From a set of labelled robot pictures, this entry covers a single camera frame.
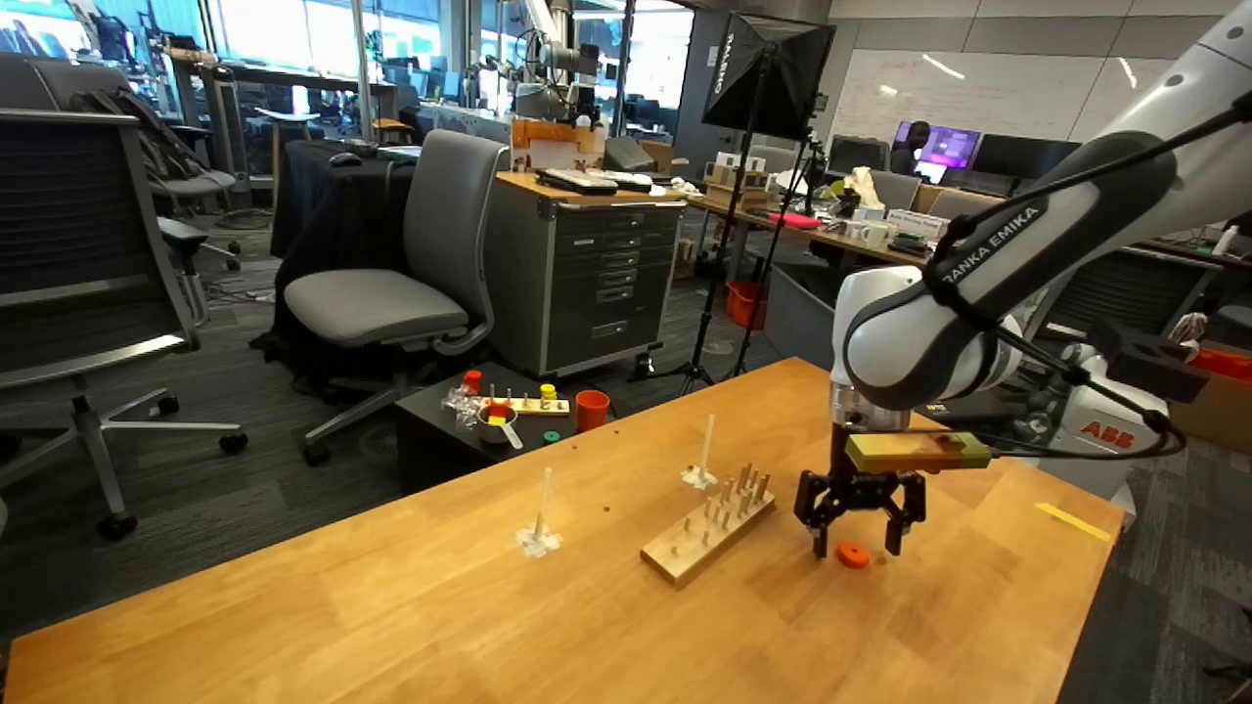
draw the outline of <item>floor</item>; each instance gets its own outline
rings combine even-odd
[[[238,274],[213,286],[205,349],[133,364],[98,379],[101,407],[144,388],[175,388],[187,417],[248,420],[251,449],[223,456],[217,439],[122,439],[122,480],[141,529],[105,542],[95,531],[101,501],[84,456],[8,488],[12,520],[0,538],[0,660],[17,633],[95,608],[101,600],[248,553],[273,538],[365,512],[398,491],[390,420],[373,420],[333,445],[325,465],[304,465],[292,433],[325,417],[325,398],[304,393],[281,364],[251,349],[270,327],[273,263],[251,250]],[[680,277],[668,297],[658,368],[693,357],[706,286]],[[738,327],[712,303],[706,368],[724,374]],[[781,351],[757,337],[748,368]],[[629,359],[586,379],[614,393],[617,413],[693,389],[684,374],[629,379]],[[0,402],[3,417],[59,417],[64,389],[35,388]],[[1210,666],[1252,660],[1252,462],[1217,445],[1134,467],[1140,520],[1117,547],[1096,593],[1062,698],[1226,698],[1231,677]]]

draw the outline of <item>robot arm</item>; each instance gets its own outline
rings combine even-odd
[[[1252,132],[1231,123],[1248,121],[1248,89],[1252,0],[1237,2],[1141,101],[1047,173],[1040,194],[1020,194],[984,217],[956,250],[939,250],[929,274],[848,277],[835,317],[836,393],[853,402],[866,393],[861,407],[883,413],[978,389],[1012,368],[990,327],[1031,294],[1117,244],[1248,211]],[[1162,147],[1194,123],[1213,123],[1213,132]],[[1147,147],[1162,153],[1046,190]]]

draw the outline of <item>wall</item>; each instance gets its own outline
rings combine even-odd
[[[909,117],[1085,141],[1237,0],[835,0],[819,132]]]

